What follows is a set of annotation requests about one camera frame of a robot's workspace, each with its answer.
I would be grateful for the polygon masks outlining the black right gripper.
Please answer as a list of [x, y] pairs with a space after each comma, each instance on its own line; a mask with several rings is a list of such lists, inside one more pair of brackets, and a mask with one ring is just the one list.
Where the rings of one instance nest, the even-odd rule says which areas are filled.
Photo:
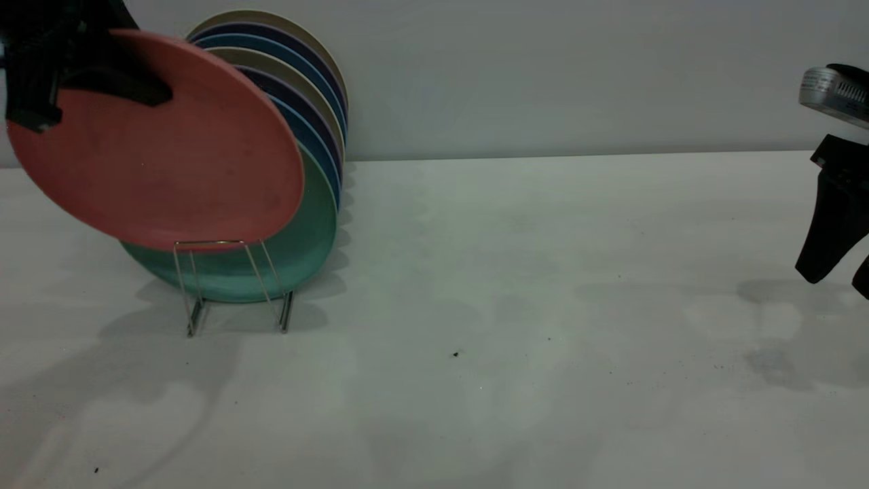
[[[812, 154], [821, 169], [812, 223], [796, 270], [811, 284], [821, 282], [868, 232], [868, 145], [826, 135]], [[851, 286], [869, 300], [869, 257]]]

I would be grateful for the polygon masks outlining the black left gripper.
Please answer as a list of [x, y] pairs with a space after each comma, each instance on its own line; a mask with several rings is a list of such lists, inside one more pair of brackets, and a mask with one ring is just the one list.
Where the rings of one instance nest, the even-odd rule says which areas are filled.
[[124, 1], [3, 1], [5, 118], [34, 133], [61, 123], [62, 87], [155, 107], [173, 92], [155, 74], [137, 71], [111, 31], [136, 30]]

